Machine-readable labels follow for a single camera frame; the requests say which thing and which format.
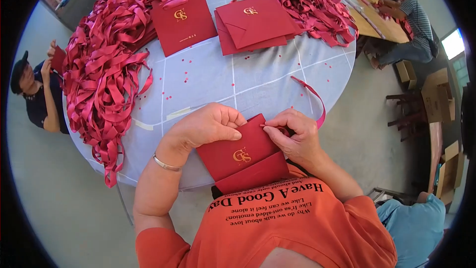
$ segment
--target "round table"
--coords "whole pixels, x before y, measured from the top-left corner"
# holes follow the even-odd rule
[[[231,0],[207,0],[210,13]],[[322,97],[326,110],[336,103],[349,80],[356,42],[349,47],[329,47],[306,33],[289,40],[286,46],[223,56],[218,37],[164,57],[160,42],[147,44],[147,64],[154,81],[137,97],[132,124],[122,137],[124,165],[118,182],[136,186],[140,173],[162,136],[183,116],[207,103],[219,102],[239,110],[245,118],[263,113],[271,119],[286,108],[294,108],[318,119],[322,105],[317,97],[290,78],[294,75],[311,85]],[[140,87],[149,71],[140,70]],[[64,116],[66,98],[63,99]],[[91,146],[69,129],[72,140],[92,168],[104,175],[104,167],[94,160]],[[183,167],[180,190],[210,186],[214,180],[194,150]]]

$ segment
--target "orange t-shirt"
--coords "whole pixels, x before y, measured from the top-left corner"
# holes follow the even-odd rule
[[[341,203],[313,177],[216,199],[191,248],[165,228],[143,230],[136,239],[142,268],[259,267],[276,247],[324,268],[393,268],[397,260],[392,237],[369,197]]]

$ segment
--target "foot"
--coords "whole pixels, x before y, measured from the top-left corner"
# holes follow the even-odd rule
[[[370,60],[370,65],[371,65],[374,69],[377,69],[378,66],[380,65],[380,63],[378,62],[377,58],[372,57],[372,59]]]

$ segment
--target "striped shirt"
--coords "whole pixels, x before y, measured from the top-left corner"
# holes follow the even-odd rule
[[[400,6],[400,10],[407,15],[407,21],[414,34],[413,41],[419,43],[428,51],[431,51],[428,43],[428,39],[433,40],[430,20],[428,20],[428,16],[418,3],[418,0],[404,0]]]

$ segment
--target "black cap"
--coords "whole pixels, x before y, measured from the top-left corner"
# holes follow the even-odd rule
[[[15,65],[13,66],[13,71],[11,73],[10,87],[11,87],[11,91],[15,94],[22,93],[22,90],[20,88],[20,79],[21,79],[21,76],[23,75],[25,67],[28,64],[27,58],[28,58],[28,51],[25,51],[25,54],[23,54],[23,58],[17,61]]]

